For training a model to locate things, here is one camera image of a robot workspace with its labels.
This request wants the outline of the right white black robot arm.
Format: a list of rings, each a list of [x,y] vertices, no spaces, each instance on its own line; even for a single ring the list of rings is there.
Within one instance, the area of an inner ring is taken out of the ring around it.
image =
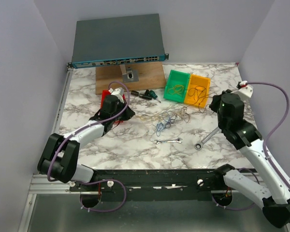
[[[230,168],[214,175],[213,185],[239,191],[262,210],[273,226],[284,227],[290,223],[290,177],[272,156],[260,132],[244,119],[241,97],[224,91],[213,97],[209,107],[217,113],[218,127],[225,138],[249,160],[265,183],[261,186]]]

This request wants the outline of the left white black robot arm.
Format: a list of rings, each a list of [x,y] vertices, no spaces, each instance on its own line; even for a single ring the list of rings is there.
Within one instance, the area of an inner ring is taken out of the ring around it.
[[[89,119],[88,123],[65,135],[53,133],[49,136],[37,165],[37,170],[47,175],[49,181],[81,182],[87,191],[97,187],[94,170],[78,164],[81,148],[103,137],[115,122],[128,121],[135,115],[125,100],[115,95],[107,95],[101,109]]]

